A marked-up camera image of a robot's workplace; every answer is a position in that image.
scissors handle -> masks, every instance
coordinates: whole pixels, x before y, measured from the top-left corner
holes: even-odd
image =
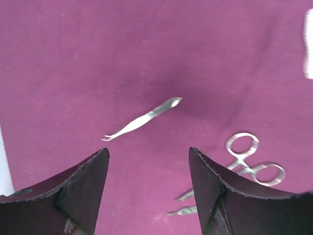
[[[252,138],[252,146],[250,147],[250,149],[246,152],[243,152],[243,153],[235,153],[232,148],[231,148],[231,145],[233,144],[233,142],[240,138],[240,137],[244,137],[244,136],[248,136],[248,137],[251,137]],[[251,134],[251,133],[248,133],[248,132],[242,132],[242,133],[238,133],[236,135],[233,135],[232,137],[229,138],[229,140],[226,142],[226,149],[227,151],[233,155],[235,158],[237,158],[238,160],[243,160],[245,159],[246,157],[252,155],[255,153],[255,151],[257,150],[259,146],[259,140],[258,138],[256,138],[255,135]]]
[[[265,168],[270,167],[270,166],[277,167],[279,169],[279,174],[272,181],[268,181],[268,182],[259,181],[257,178],[257,173],[260,170],[265,169]],[[284,178],[286,176],[285,170],[280,165],[274,164],[274,163],[265,163],[265,164],[258,165],[254,168],[245,168],[244,170],[237,172],[237,174],[239,174],[239,175],[242,175],[244,173],[250,173],[255,182],[257,182],[258,184],[264,185],[264,186],[268,186],[268,187],[279,184],[280,182],[282,182],[284,180]]]
[[[227,167],[227,169],[228,169],[228,170],[232,170],[232,169],[234,169],[235,167],[237,167],[237,166],[239,166],[239,165],[242,165],[243,163],[246,164],[244,161],[236,160],[236,161],[234,161],[232,164],[230,164],[230,165]]]

metal instrument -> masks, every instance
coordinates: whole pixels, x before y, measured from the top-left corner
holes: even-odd
[[[231,149],[231,145],[232,143],[240,138],[240,137],[244,137],[244,136],[248,136],[248,137],[251,137],[252,138],[252,146],[251,148],[246,151],[246,152],[243,152],[243,153],[235,153],[232,149]],[[248,166],[248,164],[245,162],[245,159],[249,156],[251,156],[252,154],[254,154],[257,150],[259,146],[259,140],[258,138],[256,138],[255,135],[251,134],[251,133],[247,133],[247,132],[242,132],[242,133],[238,133],[234,136],[232,136],[227,142],[226,142],[226,149],[228,150],[228,152],[233,155],[236,160],[235,162],[233,162],[231,165],[229,165],[227,167],[227,169],[229,170],[232,170],[234,169],[235,167],[237,166],[242,166],[242,170],[238,171],[237,174],[239,175],[243,175],[245,173],[250,173],[253,180],[261,185],[264,185],[264,186],[268,186],[268,187],[271,187],[271,186],[274,186],[274,185],[277,185],[279,184],[280,182],[282,182],[286,176],[286,172],[285,170],[278,164],[274,164],[274,163],[265,163],[265,164],[260,164],[260,165],[257,165],[255,167],[250,167]],[[276,176],[275,179],[273,179],[272,181],[269,181],[269,182],[261,182],[258,180],[257,178],[257,173],[262,170],[262,169],[265,169],[267,167],[270,167],[270,166],[275,166],[279,169],[279,174],[278,176]],[[186,192],[185,194],[183,194],[182,196],[176,198],[176,201],[184,201],[190,197],[194,196],[194,191],[193,189]],[[185,209],[186,210],[191,210],[191,208],[193,208],[194,206],[191,206],[191,207],[186,207]]]
[[[186,215],[186,214],[194,214],[197,212],[198,212],[197,206],[192,206],[192,207],[181,208],[178,211],[168,212],[167,215],[174,215],[174,214]]]
[[[116,137],[119,137],[127,132],[131,132],[144,124],[146,124],[148,121],[151,119],[155,118],[156,116],[159,116],[160,114],[164,113],[165,111],[168,111],[175,106],[177,106],[181,102],[182,98],[181,97],[174,97],[171,98],[161,105],[157,106],[155,109],[152,111],[142,115],[141,117],[136,118],[135,120],[131,121],[129,124],[127,124],[122,130],[116,132],[113,135],[110,136],[105,136],[107,139],[101,139],[103,141],[111,141]]]

tweezers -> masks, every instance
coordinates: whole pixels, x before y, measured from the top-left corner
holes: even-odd
[[[131,132],[144,124],[146,124],[148,121],[151,119],[155,118],[156,116],[159,116],[160,114],[164,113],[165,111],[168,111],[175,106],[177,106],[181,102],[182,98],[181,97],[174,97],[170,98],[169,100],[165,101],[161,105],[157,106],[155,109],[152,111],[136,118],[135,120],[131,121],[129,124],[127,124],[122,130],[116,132],[113,135],[110,136],[105,136],[107,139],[101,139],[103,141],[111,141],[116,137],[119,137],[127,132]]]
[[[194,190],[190,190],[186,193],[184,193],[182,196],[176,198],[176,201],[185,201],[186,199],[194,196]],[[179,215],[186,215],[186,214],[194,214],[198,213],[197,206],[189,206],[189,207],[183,207],[180,208],[178,211],[172,211],[168,212],[167,215],[174,215],[174,214],[179,214]]]

white object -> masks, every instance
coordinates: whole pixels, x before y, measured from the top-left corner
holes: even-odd
[[[303,36],[306,46],[303,72],[306,78],[313,79],[313,9],[308,10],[306,13]]]
[[[119,137],[125,133],[131,132],[144,124],[146,124],[148,121],[151,119],[154,119],[156,116],[159,116],[160,114],[164,113],[165,111],[170,110],[171,108],[174,108],[181,102],[182,98],[181,97],[174,97],[170,98],[161,105],[157,106],[155,109],[152,111],[146,113],[145,115],[142,115],[138,118],[136,118],[134,121],[131,121],[128,123],[122,130],[116,132],[113,135],[110,136],[105,136],[107,139],[101,139],[103,141],[111,141],[116,137]]]
[[[14,193],[14,188],[0,126],[0,195],[9,196],[12,193]]]

magenta fabric background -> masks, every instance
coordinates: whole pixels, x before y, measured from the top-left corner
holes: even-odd
[[[248,163],[281,164],[276,188],[313,189],[313,81],[303,23],[312,0],[0,1],[0,124],[15,189],[107,147],[96,235],[201,234],[166,212],[191,187],[188,148],[227,166],[249,131]],[[168,98],[181,104],[100,139]]]

